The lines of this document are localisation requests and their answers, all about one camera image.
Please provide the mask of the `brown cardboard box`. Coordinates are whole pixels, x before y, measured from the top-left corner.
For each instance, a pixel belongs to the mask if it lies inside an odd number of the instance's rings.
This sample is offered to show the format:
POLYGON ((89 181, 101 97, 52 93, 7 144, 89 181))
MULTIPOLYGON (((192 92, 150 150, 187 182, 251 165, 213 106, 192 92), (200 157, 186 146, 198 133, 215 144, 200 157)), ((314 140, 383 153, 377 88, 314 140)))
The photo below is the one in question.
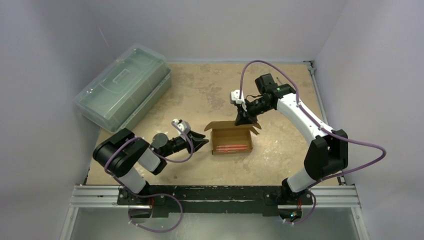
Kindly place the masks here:
POLYGON ((259 135, 258 130, 262 127, 258 124, 245 124, 235 126, 235 121, 211 121, 204 127, 204 131, 210 131, 211 153, 213 155, 228 155, 218 154, 217 146, 219 145, 248 145, 247 152, 253 150, 252 134, 259 135))

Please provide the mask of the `pink pen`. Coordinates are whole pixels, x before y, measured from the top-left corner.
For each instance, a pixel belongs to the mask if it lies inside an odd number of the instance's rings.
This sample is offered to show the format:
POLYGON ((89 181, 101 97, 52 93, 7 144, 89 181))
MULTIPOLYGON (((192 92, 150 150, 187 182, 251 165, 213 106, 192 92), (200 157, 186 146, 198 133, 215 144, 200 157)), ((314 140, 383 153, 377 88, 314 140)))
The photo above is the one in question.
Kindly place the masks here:
POLYGON ((218 145, 217 149, 226 149, 226 148, 247 148, 247 144, 228 144, 228 145, 218 145))

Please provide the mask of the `red pen with label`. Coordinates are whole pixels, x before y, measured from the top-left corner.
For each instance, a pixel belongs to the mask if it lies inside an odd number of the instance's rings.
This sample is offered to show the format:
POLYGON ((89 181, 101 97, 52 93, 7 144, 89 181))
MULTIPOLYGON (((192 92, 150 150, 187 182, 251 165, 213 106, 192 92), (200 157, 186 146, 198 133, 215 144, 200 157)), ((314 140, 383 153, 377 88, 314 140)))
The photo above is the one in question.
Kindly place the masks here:
POLYGON ((218 150, 217 153, 218 154, 236 154, 236 153, 246 153, 248 152, 246 149, 241 150, 241 149, 230 149, 230 150, 218 150))

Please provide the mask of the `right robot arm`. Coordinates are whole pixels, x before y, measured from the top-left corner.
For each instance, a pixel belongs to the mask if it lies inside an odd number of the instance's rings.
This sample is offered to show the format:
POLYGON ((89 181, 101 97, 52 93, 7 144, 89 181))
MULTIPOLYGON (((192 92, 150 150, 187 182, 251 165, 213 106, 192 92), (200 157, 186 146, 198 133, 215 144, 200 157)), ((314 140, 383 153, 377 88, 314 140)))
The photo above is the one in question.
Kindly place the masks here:
POLYGON ((229 95, 237 107, 235 125, 256 124, 258 115, 276 110, 290 120, 308 144, 303 167, 281 183, 280 201, 292 204, 308 187, 348 166, 348 144, 340 139, 348 135, 322 122, 297 99, 292 86, 278 85, 271 74, 261 75, 255 84, 260 96, 254 101, 244 98, 240 89, 229 95))

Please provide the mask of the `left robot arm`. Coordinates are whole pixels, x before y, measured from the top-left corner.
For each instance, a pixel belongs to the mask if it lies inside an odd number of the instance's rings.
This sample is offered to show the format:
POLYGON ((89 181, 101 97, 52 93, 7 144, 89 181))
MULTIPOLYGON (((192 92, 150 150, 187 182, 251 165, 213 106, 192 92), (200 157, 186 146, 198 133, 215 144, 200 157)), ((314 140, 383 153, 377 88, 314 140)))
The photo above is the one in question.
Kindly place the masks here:
POLYGON ((157 133, 150 143, 124 128, 100 143, 92 157, 107 174, 127 188, 132 201, 142 205, 159 192, 150 190, 150 184, 138 173, 136 164, 158 175, 167 166, 169 156, 186 150, 192 157, 208 142, 205 135, 189 130, 186 135, 171 139, 165 133, 157 133))

